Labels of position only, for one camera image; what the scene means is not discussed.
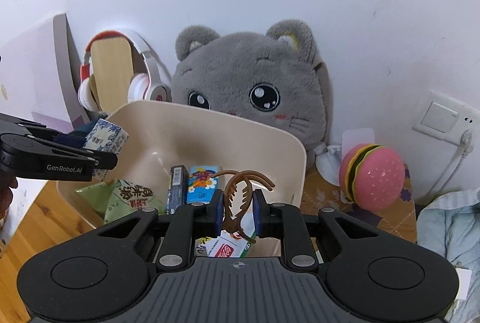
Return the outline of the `brown hair claw clip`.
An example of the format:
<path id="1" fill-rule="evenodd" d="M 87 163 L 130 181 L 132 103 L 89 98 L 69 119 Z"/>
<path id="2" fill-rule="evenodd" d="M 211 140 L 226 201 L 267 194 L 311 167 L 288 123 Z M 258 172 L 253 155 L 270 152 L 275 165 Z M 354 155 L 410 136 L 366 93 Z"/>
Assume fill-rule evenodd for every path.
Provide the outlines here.
<path id="1" fill-rule="evenodd" d="M 254 170 L 223 170 L 211 175 L 211 177 L 230 176 L 224 187 L 224 220 L 222 230 L 230 235 L 237 234 L 251 244 L 255 244 L 254 237 L 248 236 L 242 228 L 242 219 L 247 214 L 253 199 L 253 184 L 258 182 L 268 191 L 275 187 L 264 174 Z"/>

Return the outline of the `wooden headphone stand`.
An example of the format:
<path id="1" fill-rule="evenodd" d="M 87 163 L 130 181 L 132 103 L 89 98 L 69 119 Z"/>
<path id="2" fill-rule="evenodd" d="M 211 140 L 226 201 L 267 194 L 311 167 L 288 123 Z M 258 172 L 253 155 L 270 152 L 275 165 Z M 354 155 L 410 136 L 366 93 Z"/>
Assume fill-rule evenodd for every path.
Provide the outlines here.
<path id="1" fill-rule="evenodd" d="M 123 37 L 105 38 L 93 42 L 90 51 L 100 107 L 114 112 L 127 103 L 134 75 L 131 45 Z"/>

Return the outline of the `long dark blue box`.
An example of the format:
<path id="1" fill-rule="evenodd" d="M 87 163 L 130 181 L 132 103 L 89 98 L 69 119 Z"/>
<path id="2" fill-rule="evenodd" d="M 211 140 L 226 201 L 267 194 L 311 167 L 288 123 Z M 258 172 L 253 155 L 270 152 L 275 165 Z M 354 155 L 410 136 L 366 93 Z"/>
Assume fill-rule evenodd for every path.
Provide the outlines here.
<path id="1" fill-rule="evenodd" d="M 171 167 L 167 194 L 166 213 L 173 215 L 186 203 L 189 174 L 184 165 Z"/>

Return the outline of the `pink burger plush toy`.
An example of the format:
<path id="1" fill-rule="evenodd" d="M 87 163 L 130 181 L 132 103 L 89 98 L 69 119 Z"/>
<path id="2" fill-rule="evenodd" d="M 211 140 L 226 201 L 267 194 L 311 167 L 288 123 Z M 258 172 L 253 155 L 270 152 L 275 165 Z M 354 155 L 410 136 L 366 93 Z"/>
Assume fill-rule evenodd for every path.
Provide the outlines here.
<path id="1" fill-rule="evenodd" d="M 400 155 L 391 148 L 362 143 L 343 158 L 338 179 L 347 199 L 364 210 L 377 212 L 400 197 L 405 167 Z"/>

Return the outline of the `lavender board with grey edge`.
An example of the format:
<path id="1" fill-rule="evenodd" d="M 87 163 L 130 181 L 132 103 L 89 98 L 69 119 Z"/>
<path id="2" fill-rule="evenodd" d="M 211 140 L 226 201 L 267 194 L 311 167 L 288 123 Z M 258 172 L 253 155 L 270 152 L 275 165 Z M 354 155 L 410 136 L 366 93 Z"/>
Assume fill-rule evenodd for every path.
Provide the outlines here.
<path id="1" fill-rule="evenodd" d="M 2 113 L 64 133 L 89 121 L 77 100 L 67 44 L 62 13 L 1 47 Z"/>

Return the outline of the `blue white porcelain-pattern pack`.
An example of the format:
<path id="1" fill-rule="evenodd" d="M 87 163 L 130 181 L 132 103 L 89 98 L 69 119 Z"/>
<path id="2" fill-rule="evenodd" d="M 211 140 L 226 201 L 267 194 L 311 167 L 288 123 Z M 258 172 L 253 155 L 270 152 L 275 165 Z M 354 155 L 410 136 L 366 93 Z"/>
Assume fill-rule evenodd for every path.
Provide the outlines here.
<path id="1" fill-rule="evenodd" d="M 87 134 L 86 150 L 107 152 L 118 156 L 128 140 L 128 133 L 111 121 L 100 118 L 93 129 Z"/>

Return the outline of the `beige plastic storage bin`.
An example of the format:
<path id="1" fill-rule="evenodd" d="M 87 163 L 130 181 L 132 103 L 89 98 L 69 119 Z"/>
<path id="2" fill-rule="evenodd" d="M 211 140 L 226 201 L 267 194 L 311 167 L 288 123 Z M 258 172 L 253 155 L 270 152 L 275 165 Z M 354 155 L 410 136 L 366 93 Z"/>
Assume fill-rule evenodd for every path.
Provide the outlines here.
<path id="1" fill-rule="evenodd" d="M 274 182 L 268 202 L 301 204 L 306 152 L 292 134 L 237 116 L 157 101 L 125 104 L 108 119 L 128 133 L 128 140 L 107 180 L 148 187 L 165 200 L 175 165 L 251 169 Z"/>

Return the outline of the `cartoon bear tissue pack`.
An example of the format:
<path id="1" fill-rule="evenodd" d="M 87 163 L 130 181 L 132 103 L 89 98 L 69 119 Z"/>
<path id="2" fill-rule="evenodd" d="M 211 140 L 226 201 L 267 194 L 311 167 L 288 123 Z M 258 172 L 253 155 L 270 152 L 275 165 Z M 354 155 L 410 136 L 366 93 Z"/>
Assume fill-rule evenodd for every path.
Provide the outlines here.
<path id="1" fill-rule="evenodd" d="M 212 177 L 220 171 L 218 166 L 200 165 L 190 168 L 186 202 L 209 204 L 215 190 L 219 188 L 219 177 Z"/>

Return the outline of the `dark green tissue pack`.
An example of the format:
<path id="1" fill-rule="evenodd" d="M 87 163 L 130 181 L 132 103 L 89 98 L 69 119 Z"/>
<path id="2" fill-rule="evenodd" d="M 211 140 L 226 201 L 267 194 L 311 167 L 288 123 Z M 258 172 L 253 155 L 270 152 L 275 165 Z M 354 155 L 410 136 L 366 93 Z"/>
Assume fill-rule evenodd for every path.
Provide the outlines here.
<path id="1" fill-rule="evenodd" d="M 91 119 L 90 122 L 86 123 L 86 124 L 83 124 L 82 126 L 80 126 L 79 128 L 73 130 L 72 132 L 70 132 L 69 134 L 74 136 L 74 137 L 78 137 L 78 138 L 81 138 L 83 140 L 86 139 L 86 137 L 88 136 L 88 134 L 92 131 L 92 129 L 95 127 L 95 125 L 97 124 L 97 122 L 100 120 L 100 119 L 106 119 L 108 117 L 108 114 L 107 113 L 97 113 L 94 115 L 94 117 Z"/>

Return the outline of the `white wall switch socket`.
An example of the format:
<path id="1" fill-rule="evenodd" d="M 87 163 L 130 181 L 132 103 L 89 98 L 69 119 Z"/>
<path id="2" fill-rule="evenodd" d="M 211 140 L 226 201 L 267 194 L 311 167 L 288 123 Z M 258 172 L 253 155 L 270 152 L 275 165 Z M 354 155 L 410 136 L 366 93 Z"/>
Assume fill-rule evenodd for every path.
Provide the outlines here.
<path id="1" fill-rule="evenodd" d="M 413 130 L 441 141 L 459 145 L 465 131 L 479 138 L 479 110 L 436 91 L 421 104 Z"/>

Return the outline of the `red white headphones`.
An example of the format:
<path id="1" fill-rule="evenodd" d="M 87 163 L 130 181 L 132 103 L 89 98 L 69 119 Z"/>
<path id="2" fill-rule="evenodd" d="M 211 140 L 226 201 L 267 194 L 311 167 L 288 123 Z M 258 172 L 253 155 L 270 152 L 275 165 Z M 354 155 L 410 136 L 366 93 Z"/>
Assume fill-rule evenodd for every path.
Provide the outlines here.
<path id="1" fill-rule="evenodd" d="M 160 62 L 147 42 L 131 29 L 106 29 L 92 37 L 85 47 L 77 91 L 80 105 L 90 112 L 103 112 L 98 99 L 90 49 L 97 40 L 115 37 L 126 38 L 132 48 L 134 73 L 128 88 L 127 103 L 138 100 L 167 101 L 168 86 L 161 79 Z"/>

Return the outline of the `green snack packet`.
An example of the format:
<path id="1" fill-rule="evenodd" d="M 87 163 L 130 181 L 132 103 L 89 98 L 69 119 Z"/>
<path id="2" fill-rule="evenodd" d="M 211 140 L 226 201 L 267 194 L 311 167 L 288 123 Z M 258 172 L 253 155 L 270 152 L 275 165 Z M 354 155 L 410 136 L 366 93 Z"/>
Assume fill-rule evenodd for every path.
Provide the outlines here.
<path id="1" fill-rule="evenodd" d="M 76 193 L 100 216 L 104 224 L 144 207 L 153 207 L 160 215 L 165 213 L 165 203 L 154 191 L 126 180 L 95 183 L 76 189 Z"/>

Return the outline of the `white green snack bag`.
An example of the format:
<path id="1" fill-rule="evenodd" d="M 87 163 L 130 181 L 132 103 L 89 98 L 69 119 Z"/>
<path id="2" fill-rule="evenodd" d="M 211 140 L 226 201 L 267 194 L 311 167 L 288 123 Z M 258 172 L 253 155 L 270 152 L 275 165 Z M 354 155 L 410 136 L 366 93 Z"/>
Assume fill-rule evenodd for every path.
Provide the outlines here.
<path id="1" fill-rule="evenodd" d="M 252 242 L 238 232 L 222 230 L 217 238 L 204 237 L 195 242 L 195 255 L 214 258 L 240 258 L 247 255 Z"/>

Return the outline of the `light blue blanket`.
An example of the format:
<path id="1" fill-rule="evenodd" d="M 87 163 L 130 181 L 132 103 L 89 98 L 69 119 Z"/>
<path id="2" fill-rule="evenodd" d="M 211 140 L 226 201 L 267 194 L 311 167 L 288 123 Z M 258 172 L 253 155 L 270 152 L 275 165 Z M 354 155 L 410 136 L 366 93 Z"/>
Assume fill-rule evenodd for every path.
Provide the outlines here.
<path id="1" fill-rule="evenodd" d="M 449 322 L 479 321 L 479 189 L 453 191 L 421 210 L 416 222 L 417 243 L 470 274 L 458 299 L 447 312 Z"/>

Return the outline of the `grey plush cat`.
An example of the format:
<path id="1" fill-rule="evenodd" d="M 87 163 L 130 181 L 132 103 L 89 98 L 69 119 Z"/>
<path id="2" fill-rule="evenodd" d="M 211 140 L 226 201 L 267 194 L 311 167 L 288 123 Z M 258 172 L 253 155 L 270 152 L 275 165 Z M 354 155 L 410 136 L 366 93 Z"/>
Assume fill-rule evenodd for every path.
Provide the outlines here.
<path id="1" fill-rule="evenodd" d="M 224 36 L 207 26 L 189 26 L 175 48 L 174 103 L 284 130 L 304 145 L 307 162 L 314 162 L 326 135 L 327 109 L 321 59 L 308 24 L 281 20 L 265 34 Z"/>

